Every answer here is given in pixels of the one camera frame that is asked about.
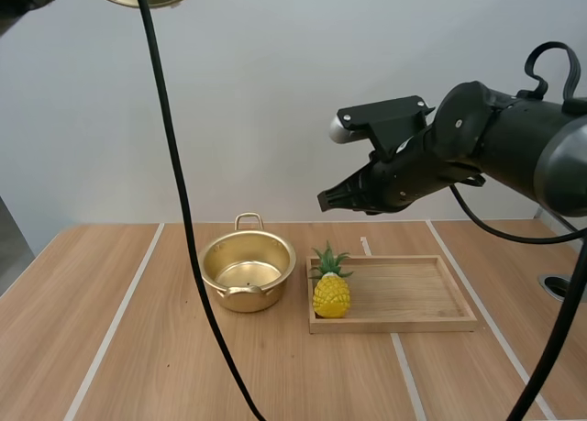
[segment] wood grain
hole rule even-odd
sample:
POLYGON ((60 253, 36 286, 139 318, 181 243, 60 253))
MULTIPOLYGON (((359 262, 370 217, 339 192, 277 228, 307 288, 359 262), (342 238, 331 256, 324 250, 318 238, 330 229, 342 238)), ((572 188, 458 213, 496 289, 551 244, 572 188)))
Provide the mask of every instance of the wood grain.
MULTIPOLYGON (((490 221, 490 225, 521 236, 552 236, 537 220, 490 221)), ((560 309, 560 302, 542 289, 537 277, 570 275, 577 253, 567 245, 508 242, 469 222, 436 222, 434 226, 531 373, 560 309)), ((542 395, 558 418, 587 418, 587 304, 579 307, 542 395)))
MULTIPOLYGON (((438 254, 479 319, 474 332, 401 334, 428 421, 505 419, 524 384, 426 223, 364 225, 373 255, 438 254)), ((526 419, 544 419, 533 404, 526 419)))
MULTIPOLYGON (((318 280, 306 258, 308 303, 318 280)), ((446 332, 471 331, 477 319, 439 256, 349 256, 342 262, 351 307, 344 318, 317 317, 308 309, 310 332, 446 332)))
MULTIPOLYGON (((305 257, 330 239, 360 252, 360 227, 267 224, 295 247, 285 295, 255 314, 214 305, 227 344, 268 420, 413 420, 388 334, 310 335, 305 257)), ((231 225, 201 225, 198 244, 231 225)), ((183 230, 167 226, 77 420, 253 419, 213 339, 189 269, 183 230)))
POLYGON ((63 419, 155 230, 69 229, 2 296, 0 419, 63 419))

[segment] wooden tray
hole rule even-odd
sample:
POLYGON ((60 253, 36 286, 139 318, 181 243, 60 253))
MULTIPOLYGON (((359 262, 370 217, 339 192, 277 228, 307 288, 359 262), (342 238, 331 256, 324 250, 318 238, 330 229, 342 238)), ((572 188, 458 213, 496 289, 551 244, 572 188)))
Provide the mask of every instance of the wooden tray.
POLYGON ((344 318, 322 318, 312 308, 310 279, 319 264, 307 258, 310 333, 472 331, 477 319, 439 256, 351 256, 343 261, 350 289, 344 318))

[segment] toy pineapple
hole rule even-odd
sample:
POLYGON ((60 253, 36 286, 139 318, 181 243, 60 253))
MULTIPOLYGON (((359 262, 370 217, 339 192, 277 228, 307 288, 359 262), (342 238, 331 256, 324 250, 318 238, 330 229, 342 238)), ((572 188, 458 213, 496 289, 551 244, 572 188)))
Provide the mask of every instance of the toy pineapple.
POLYGON ((349 286, 343 278, 349 277, 352 272, 340 272, 340 263, 348 257, 348 253, 340 253, 335 258, 329 242, 324 254, 317 249, 314 251, 320 258, 320 265, 312 269, 320 271, 320 275, 312 277, 320 279, 314 289, 314 311, 324 318, 341 318, 350 308, 349 286))

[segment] metal pot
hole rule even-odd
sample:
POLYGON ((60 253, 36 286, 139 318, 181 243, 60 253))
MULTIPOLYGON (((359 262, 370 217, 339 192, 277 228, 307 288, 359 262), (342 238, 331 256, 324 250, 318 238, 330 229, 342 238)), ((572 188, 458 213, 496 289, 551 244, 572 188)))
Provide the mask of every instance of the metal pot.
POLYGON ((235 219, 235 231, 216 239, 202 252, 202 275, 225 308, 253 313, 275 304, 295 266, 292 244, 263 230, 256 213, 235 219), (259 229, 241 229, 240 220, 253 216, 259 229))

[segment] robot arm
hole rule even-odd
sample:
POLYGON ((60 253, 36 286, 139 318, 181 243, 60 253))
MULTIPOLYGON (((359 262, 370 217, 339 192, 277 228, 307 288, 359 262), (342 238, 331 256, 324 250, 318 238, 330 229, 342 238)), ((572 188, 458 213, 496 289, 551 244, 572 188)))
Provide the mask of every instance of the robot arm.
POLYGON ((322 211, 345 208, 394 213, 454 183, 482 186, 481 173, 564 216, 587 215, 587 101, 572 96, 580 66, 564 44, 532 52, 526 73, 536 91, 509 95, 479 82, 461 83, 426 124, 424 100, 411 96, 340 109, 330 129, 336 142, 368 138, 374 151, 363 168, 322 192, 322 211), (543 102, 548 84, 533 72, 545 50, 569 53, 565 103, 543 102))

